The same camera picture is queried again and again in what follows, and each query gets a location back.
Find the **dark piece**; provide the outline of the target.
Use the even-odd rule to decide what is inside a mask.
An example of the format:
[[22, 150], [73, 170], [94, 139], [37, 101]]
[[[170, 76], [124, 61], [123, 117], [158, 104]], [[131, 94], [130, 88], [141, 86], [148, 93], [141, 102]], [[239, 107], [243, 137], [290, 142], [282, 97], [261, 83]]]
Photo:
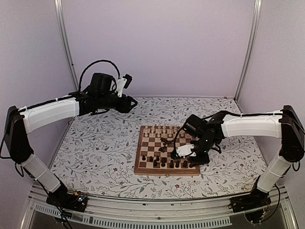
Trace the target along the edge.
[[183, 162], [183, 167], [186, 168], [187, 166], [188, 166], [188, 162], [185, 160], [185, 161]]
[[174, 161], [173, 160], [170, 161], [169, 167], [174, 168]]
[[157, 160], [155, 159], [154, 161], [153, 161], [153, 167], [157, 167], [158, 166], [158, 162], [157, 162]]

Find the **wooden chess board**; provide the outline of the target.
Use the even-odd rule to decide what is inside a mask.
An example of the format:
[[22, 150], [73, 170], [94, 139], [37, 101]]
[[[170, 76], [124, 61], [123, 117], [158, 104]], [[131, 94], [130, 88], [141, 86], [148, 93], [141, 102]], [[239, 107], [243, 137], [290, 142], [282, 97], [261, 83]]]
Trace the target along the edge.
[[[185, 133], [183, 130], [177, 136], [176, 141], [172, 142], [167, 146], [165, 152], [160, 152], [158, 149], [163, 146], [163, 143], [160, 140], [160, 137], [144, 137], [143, 136], [143, 127], [140, 128], [139, 141], [137, 147], [137, 153], [135, 156], [134, 164], [134, 174], [141, 176], [198, 176], [200, 174], [200, 167], [193, 166], [190, 164], [189, 158], [181, 159], [172, 159], [171, 152], [174, 150], [174, 147], [180, 147], [183, 145], [188, 145], [191, 143], [194, 138]], [[142, 161], [142, 156], [146, 157], [146, 161]], [[160, 157], [158, 161], [158, 166], [153, 167], [153, 161], [150, 162], [150, 156], [153, 156], [153, 160], [156, 159], [156, 156]], [[161, 167], [162, 158], [166, 158], [165, 167]], [[170, 168], [170, 161], [174, 161], [174, 168]], [[186, 168], [183, 167], [184, 161], [188, 162]], [[175, 167], [176, 162], [180, 161], [180, 166]]]

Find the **dark piece placed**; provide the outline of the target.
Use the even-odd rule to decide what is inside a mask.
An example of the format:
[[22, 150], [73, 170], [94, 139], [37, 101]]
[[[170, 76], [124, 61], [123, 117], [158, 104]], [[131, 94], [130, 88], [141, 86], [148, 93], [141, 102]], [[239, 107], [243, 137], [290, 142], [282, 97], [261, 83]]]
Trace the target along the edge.
[[166, 158], [164, 157], [164, 158], [162, 158], [162, 160], [161, 160], [161, 167], [165, 167], [165, 164], [166, 164]]

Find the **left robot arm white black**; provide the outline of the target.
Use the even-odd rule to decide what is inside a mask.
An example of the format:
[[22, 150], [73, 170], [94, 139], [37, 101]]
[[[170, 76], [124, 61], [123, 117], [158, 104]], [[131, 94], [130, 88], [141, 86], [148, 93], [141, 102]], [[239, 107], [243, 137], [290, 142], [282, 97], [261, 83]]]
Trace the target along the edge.
[[67, 188], [35, 154], [34, 151], [42, 149], [42, 146], [31, 147], [30, 141], [44, 130], [50, 130], [51, 133], [43, 134], [40, 140], [46, 143], [49, 136], [55, 143], [60, 138], [55, 131], [56, 123], [63, 124], [77, 116], [99, 115], [110, 109], [120, 113], [130, 112], [137, 101], [123, 94], [123, 90], [129, 87], [131, 81], [132, 77], [128, 74], [115, 80], [109, 74], [94, 73], [84, 90], [28, 107], [10, 107], [0, 144], [6, 146], [8, 156], [1, 156], [1, 159], [20, 165], [52, 194], [52, 199], [60, 207], [67, 207], [71, 203]]

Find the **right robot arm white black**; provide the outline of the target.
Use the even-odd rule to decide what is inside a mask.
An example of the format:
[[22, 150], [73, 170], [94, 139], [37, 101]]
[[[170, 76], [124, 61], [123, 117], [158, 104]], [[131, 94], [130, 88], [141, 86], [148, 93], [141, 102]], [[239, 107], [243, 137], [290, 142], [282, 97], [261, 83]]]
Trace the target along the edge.
[[235, 136], [253, 136], [265, 159], [266, 171], [258, 178], [254, 192], [246, 198], [250, 208], [264, 202], [265, 195], [290, 167], [305, 155], [305, 130], [294, 108], [285, 105], [268, 113], [234, 114], [219, 111], [199, 118], [191, 115], [182, 126], [183, 131], [197, 138], [195, 143], [176, 148], [179, 157], [191, 157], [192, 163], [202, 165], [213, 146]]

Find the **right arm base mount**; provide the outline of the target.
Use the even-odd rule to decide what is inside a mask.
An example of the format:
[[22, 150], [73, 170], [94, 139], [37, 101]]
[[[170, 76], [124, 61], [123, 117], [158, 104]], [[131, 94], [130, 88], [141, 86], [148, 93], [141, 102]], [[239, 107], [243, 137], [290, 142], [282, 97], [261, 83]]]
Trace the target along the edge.
[[257, 184], [254, 185], [251, 192], [244, 196], [230, 198], [229, 209], [233, 210], [233, 213], [251, 210], [254, 208], [260, 208], [257, 211], [246, 213], [246, 220], [250, 223], [261, 223], [267, 214], [271, 204], [269, 193], [264, 193], [257, 188]]

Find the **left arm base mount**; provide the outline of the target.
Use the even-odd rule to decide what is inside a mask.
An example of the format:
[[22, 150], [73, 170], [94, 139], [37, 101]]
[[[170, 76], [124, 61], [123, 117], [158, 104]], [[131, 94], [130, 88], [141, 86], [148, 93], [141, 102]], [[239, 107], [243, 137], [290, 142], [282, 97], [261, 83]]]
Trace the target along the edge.
[[88, 203], [88, 194], [80, 191], [68, 193], [65, 189], [57, 189], [54, 192], [49, 192], [46, 203], [58, 208], [85, 212]]

